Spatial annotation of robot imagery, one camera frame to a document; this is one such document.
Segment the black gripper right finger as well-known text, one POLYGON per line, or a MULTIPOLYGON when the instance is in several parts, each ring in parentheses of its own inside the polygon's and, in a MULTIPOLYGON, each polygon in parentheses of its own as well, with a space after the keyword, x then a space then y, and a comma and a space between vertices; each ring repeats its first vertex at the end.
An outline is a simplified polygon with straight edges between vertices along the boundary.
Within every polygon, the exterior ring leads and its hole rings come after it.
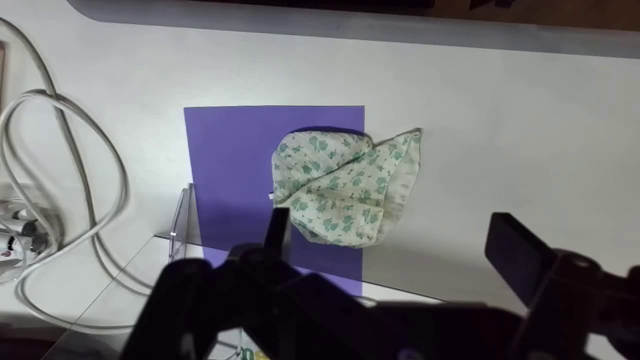
POLYGON ((556 259, 554 250, 509 212, 490 215, 484 255, 524 306, 556 259))

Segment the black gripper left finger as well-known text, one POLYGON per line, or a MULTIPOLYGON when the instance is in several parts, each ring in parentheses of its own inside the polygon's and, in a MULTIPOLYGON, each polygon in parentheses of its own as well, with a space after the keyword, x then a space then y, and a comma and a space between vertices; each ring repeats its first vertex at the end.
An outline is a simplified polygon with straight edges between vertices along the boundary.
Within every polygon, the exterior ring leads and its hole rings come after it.
POLYGON ((264 255, 268 259, 288 259, 289 254, 289 209, 273 208, 264 238, 264 255))

